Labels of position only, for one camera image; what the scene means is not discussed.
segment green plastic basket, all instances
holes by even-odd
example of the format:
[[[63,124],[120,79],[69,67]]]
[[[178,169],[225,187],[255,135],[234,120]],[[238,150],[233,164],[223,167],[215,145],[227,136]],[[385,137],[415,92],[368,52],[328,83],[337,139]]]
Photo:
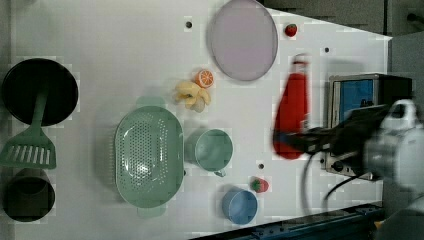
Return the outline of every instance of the green plastic basket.
[[[116,131],[116,184],[140,216],[153,217],[164,212],[182,184],[183,131],[160,98],[144,97],[138,106]]]

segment small red object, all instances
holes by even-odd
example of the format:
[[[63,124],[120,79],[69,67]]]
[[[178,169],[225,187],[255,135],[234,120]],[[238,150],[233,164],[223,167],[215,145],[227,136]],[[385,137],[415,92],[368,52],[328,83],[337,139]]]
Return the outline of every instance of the small red object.
[[[255,192],[262,193],[268,190],[269,183],[262,178],[255,178],[255,180],[252,181],[250,186]]]
[[[296,24],[290,24],[286,27],[286,29],[284,30],[284,33],[289,36],[289,37],[293,37],[294,35],[296,35],[297,33],[297,26]]]

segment black cup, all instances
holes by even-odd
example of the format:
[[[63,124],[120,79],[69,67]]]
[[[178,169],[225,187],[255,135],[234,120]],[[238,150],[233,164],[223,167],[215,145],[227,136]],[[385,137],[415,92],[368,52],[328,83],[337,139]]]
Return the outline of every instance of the black cup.
[[[23,169],[7,184],[3,197],[5,213],[19,222],[41,219],[53,208],[55,192],[41,169]]]

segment blue bowl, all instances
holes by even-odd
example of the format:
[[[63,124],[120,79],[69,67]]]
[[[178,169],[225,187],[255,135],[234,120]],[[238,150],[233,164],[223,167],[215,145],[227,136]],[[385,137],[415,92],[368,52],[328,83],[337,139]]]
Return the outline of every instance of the blue bowl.
[[[222,211],[235,224],[248,224],[257,210],[258,201],[255,195],[237,187],[228,191],[222,200]]]

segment mint green mug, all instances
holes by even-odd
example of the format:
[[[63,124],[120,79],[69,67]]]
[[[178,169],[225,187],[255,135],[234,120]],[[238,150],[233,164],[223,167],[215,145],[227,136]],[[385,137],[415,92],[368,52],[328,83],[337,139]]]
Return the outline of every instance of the mint green mug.
[[[186,150],[191,162],[224,177],[224,168],[233,155],[233,143],[230,136],[222,130],[198,129],[187,140]]]

